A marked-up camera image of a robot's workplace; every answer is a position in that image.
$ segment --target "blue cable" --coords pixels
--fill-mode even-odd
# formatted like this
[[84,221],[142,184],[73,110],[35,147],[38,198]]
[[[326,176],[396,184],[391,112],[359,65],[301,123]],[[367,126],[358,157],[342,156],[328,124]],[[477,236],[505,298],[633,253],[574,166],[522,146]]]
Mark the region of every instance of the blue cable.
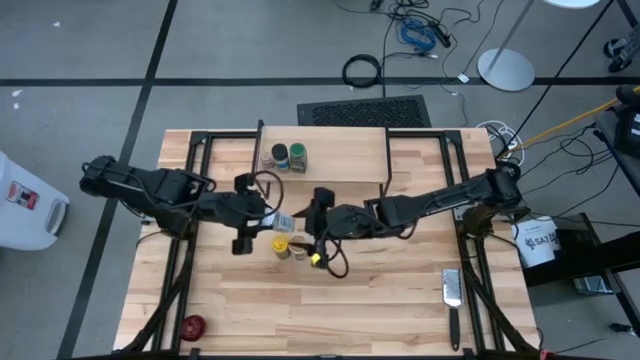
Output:
[[404,43],[413,45],[416,51],[427,52],[436,47],[436,35],[419,20],[407,19],[403,21],[400,37]]

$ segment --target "green lid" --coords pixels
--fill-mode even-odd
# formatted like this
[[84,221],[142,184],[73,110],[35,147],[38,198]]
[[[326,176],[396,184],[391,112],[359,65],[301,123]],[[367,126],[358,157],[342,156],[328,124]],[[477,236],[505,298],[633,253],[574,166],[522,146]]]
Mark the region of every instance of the green lid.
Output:
[[292,156],[302,156],[304,155],[305,151],[306,150],[304,148],[304,145],[300,143],[292,144],[291,147],[289,147],[289,152]]

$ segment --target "wooden table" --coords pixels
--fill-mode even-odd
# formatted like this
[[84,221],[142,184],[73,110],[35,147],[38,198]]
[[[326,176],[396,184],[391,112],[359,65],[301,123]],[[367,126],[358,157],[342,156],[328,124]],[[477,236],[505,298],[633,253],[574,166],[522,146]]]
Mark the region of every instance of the wooden table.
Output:
[[[470,175],[494,167],[485,130],[460,131]],[[165,133],[159,167],[184,167],[190,133]],[[214,141],[209,176],[216,179],[219,190],[231,190],[233,178],[250,171],[254,144],[253,139]],[[452,164],[457,164],[453,146],[450,153]],[[446,186],[436,140],[392,138],[391,159],[389,196],[419,195]],[[457,166],[454,169],[459,181]],[[318,185],[336,192],[336,204],[362,205],[363,200],[379,196],[376,184],[286,183],[282,209],[294,213],[306,207]],[[270,201],[277,195],[275,192]],[[297,228],[303,228],[302,221],[297,220]],[[508,224],[495,222],[494,227],[498,235],[512,239]],[[157,228],[145,226],[141,236],[153,231]],[[198,342],[183,341],[182,352],[199,347],[203,354],[235,355],[453,354],[441,284],[442,268],[461,266],[450,212],[423,218],[407,241],[344,241],[351,270],[342,280],[311,268],[307,261],[293,257],[278,260],[270,248],[275,234],[260,233],[253,254],[233,256],[234,229],[200,225],[186,312],[205,317],[208,328]],[[157,235],[138,247],[114,349],[133,339],[158,304],[169,242]],[[535,319],[516,251],[489,238],[486,252],[497,303],[527,341],[537,346]],[[478,302],[487,347],[492,348],[487,314]],[[170,341],[173,311],[167,319],[165,347]],[[466,304],[461,308],[460,321],[461,347],[473,348]]]

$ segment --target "knife handle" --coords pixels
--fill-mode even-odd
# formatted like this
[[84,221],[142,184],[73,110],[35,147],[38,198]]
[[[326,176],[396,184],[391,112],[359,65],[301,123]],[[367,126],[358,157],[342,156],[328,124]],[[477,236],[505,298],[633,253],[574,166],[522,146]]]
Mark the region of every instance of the knife handle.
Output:
[[449,334],[451,336],[451,348],[458,351],[460,348],[460,319],[458,318],[458,308],[449,309]]

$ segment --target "white lamp base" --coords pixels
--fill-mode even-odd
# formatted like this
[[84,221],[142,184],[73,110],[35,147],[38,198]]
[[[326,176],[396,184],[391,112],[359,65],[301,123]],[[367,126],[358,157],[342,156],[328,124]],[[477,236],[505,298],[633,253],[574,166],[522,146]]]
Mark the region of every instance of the white lamp base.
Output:
[[478,59],[478,73],[489,85],[504,91],[521,91],[533,84],[536,72],[526,57],[504,49],[493,69],[488,71],[498,49],[487,50]]

